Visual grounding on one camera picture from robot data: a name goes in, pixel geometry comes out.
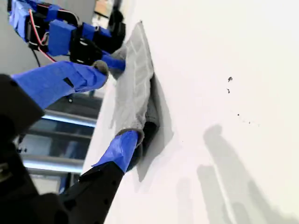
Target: gray towel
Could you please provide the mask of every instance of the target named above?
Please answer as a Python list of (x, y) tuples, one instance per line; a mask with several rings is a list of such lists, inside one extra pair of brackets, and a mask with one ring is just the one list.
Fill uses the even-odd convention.
[(142, 22), (137, 23), (129, 40), (112, 56), (125, 58), (126, 69), (122, 74), (117, 70), (110, 71), (117, 79), (111, 126), (115, 123), (116, 135), (128, 130), (138, 131), (139, 145), (144, 138), (142, 130), (150, 98), (150, 79), (154, 75), (150, 48)]

